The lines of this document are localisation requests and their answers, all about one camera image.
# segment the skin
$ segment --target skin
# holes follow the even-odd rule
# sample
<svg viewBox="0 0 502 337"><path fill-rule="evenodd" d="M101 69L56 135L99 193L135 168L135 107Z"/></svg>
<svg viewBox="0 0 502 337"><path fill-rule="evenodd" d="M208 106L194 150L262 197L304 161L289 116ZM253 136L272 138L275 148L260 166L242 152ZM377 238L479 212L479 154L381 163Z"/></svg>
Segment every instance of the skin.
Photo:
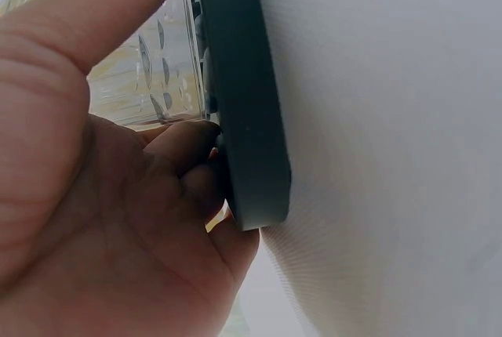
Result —
<svg viewBox="0 0 502 337"><path fill-rule="evenodd" d="M35 0L0 19L0 335L212 336L259 234L231 219L219 129L88 115L86 75L164 0Z"/></svg>

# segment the clear glass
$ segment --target clear glass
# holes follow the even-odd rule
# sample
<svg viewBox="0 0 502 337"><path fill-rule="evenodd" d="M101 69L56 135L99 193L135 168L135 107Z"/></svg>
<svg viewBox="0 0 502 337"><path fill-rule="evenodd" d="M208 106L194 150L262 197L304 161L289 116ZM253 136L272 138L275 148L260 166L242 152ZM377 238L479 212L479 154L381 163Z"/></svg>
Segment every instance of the clear glass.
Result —
<svg viewBox="0 0 502 337"><path fill-rule="evenodd" d="M7 10L29 0L9 0ZM135 129L206 117L192 0L167 0L88 77L89 112Z"/></svg>

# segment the glass bottle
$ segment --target glass bottle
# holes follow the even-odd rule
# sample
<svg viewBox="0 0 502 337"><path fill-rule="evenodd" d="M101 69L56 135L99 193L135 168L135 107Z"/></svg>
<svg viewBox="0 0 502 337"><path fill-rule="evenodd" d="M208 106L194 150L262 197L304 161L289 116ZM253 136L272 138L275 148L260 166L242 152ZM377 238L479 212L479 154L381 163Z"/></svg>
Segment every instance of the glass bottle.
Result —
<svg viewBox="0 0 502 337"><path fill-rule="evenodd" d="M7 10L29 0L8 0ZM134 129L206 117L198 0L166 0L88 80L89 112Z"/></svg>

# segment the white curved surface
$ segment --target white curved surface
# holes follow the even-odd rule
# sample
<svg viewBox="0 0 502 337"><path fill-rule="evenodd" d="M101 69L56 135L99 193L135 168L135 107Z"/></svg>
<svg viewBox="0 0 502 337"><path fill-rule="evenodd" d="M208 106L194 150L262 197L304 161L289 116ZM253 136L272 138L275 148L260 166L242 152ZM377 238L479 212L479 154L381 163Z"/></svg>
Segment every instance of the white curved surface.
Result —
<svg viewBox="0 0 502 337"><path fill-rule="evenodd" d="M500 2L262 0L294 177L264 240L305 335L502 335Z"/></svg>

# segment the rubber case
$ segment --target rubber case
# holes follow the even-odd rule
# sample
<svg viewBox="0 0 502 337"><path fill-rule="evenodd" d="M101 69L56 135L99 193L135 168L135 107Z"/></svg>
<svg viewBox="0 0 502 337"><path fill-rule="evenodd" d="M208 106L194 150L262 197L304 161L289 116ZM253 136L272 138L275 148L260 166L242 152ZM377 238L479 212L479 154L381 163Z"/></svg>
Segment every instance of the rubber case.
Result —
<svg viewBox="0 0 502 337"><path fill-rule="evenodd" d="M260 0L202 0L202 11L231 178L229 205L243 230L281 223L291 170Z"/></svg>

